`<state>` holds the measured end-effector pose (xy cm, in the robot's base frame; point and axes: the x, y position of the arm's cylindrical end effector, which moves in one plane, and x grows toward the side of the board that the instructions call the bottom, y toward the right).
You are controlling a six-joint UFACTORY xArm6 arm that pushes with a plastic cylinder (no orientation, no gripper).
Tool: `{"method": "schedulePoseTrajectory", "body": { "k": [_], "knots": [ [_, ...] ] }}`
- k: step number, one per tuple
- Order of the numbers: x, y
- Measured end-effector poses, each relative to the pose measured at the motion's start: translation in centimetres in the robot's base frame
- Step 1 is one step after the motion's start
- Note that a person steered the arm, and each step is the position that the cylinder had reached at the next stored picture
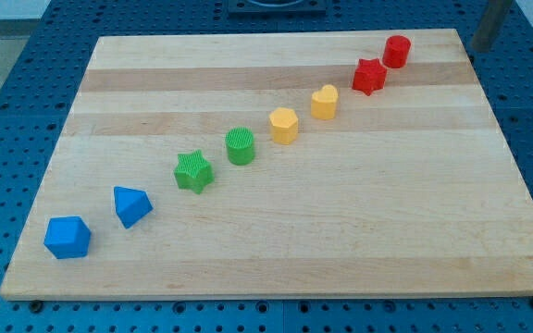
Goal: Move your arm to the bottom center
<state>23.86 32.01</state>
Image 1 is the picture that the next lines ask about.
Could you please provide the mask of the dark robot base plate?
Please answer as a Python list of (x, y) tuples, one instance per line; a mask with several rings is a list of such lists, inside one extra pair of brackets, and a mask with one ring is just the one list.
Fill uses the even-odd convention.
[(226, 0), (228, 14), (322, 14), (327, 11), (328, 0)]

